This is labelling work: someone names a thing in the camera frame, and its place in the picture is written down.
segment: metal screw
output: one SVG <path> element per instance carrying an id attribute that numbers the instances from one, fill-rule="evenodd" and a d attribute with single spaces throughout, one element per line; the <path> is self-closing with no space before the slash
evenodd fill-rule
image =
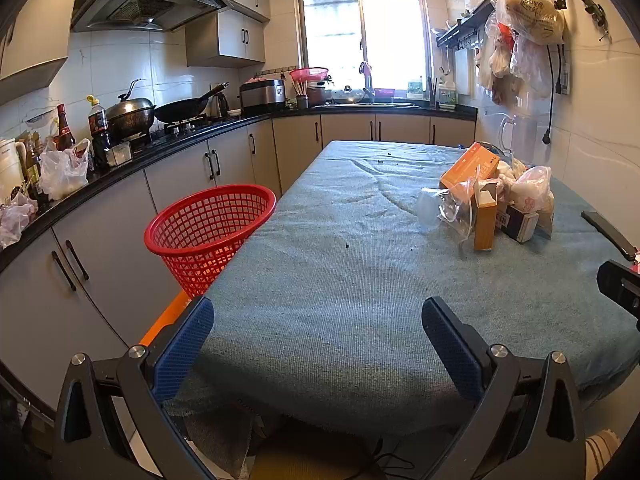
<path id="1" fill-rule="evenodd" d="M 507 350 L 506 346 L 503 345 L 493 345 L 491 347 L 491 353 L 495 356 L 495 357 L 507 357 L 507 355 L 509 354 L 509 351 Z"/>
<path id="2" fill-rule="evenodd" d="M 129 349 L 129 357 L 137 359 L 145 354 L 145 347 L 142 345 L 135 345 Z"/>
<path id="3" fill-rule="evenodd" d="M 84 363 L 84 354 L 76 354 L 71 358 L 71 364 L 78 366 Z"/>
<path id="4" fill-rule="evenodd" d="M 566 357 L 564 357 L 564 354 L 562 352 L 559 352 L 558 350 L 551 354 L 551 358 L 559 365 L 566 361 Z"/>

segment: rice cooker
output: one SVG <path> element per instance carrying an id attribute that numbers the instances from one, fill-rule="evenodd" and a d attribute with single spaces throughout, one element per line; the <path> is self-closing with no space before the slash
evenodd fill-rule
<path id="1" fill-rule="evenodd" d="M 284 81 L 267 79 L 240 85 L 240 107 L 247 117 L 284 110 Z"/>
<path id="2" fill-rule="evenodd" d="M 15 139 L 0 140 L 0 203 L 11 201 L 11 192 L 24 181 Z"/>

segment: frying pan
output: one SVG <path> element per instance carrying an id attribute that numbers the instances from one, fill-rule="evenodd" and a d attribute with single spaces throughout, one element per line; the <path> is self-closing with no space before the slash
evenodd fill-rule
<path id="1" fill-rule="evenodd" d="M 207 101 L 209 101 L 210 97 L 222 92 L 228 86 L 228 82 L 222 83 L 214 86 L 202 97 L 183 99 L 182 101 L 176 101 L 175 103 L 169 103 L 156 108 L 156 118 L 163 123 L 177 123 L 178 121 L 191 119 L 202 113 L 204 108 L 207 107 Z"/>

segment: frosted glass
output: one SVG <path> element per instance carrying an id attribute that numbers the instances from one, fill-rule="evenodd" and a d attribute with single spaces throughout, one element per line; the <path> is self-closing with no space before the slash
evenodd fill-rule
<path id="1" fill-rule="evenodd" d="M 426 81 L 424 29 L 419 0 L 362 0 L 367 57 L 374 88 L 406 90 Z"/>
<path id="2" fill-rule="evenodd" d="M 309 66 L 329 69 L 335 88 L 364 86 L 358 0 L 302 0 Z"/>

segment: blue tablecloth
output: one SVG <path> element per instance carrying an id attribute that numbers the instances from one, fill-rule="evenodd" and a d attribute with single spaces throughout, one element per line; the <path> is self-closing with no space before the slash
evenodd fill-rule
<path id="1" fill-rule="evenodd" d="M 461 151 L 332 142 L 209 289 L 214 329 L 168 407 L 201 413 L 257 399 L 313 424 L 408 434 L 468 416 L 420 323 L 438 295 L 490 344 L 519 356 L 567 355 L 583 402 L 638 362 L 635 319 L 598 292 L 598 266 L 622 256 L 554 180 L 551 240 L 496 233 L 491 252 L 458 247 L 415 216 L 422 187 Z"/>

